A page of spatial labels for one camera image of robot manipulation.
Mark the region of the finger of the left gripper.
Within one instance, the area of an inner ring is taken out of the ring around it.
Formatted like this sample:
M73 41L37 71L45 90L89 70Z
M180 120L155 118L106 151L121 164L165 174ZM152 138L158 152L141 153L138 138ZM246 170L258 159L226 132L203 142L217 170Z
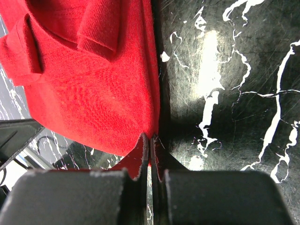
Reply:
M0 121L0 169L3 170L41 132L34 119Z

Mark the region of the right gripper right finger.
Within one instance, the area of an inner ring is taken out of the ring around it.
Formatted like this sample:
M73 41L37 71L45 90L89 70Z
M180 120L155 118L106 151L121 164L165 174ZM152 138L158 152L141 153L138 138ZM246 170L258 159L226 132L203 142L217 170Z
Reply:
M291 225L275 182L262 172L191 171L157 135L150 140L156 225Z

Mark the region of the red t-shirt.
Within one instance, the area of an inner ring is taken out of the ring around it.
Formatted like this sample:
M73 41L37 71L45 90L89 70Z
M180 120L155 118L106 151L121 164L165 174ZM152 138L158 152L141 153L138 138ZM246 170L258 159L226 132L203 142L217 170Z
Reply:
M3 0L0 14L0 63L37 122L119 156L158 132L149 0Z

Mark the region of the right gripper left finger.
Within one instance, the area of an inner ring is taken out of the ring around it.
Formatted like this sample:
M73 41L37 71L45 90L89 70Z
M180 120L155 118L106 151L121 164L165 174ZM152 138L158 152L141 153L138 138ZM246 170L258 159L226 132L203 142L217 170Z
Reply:
M1 211L3 225L144 225L149 141L108 170L29 170Z

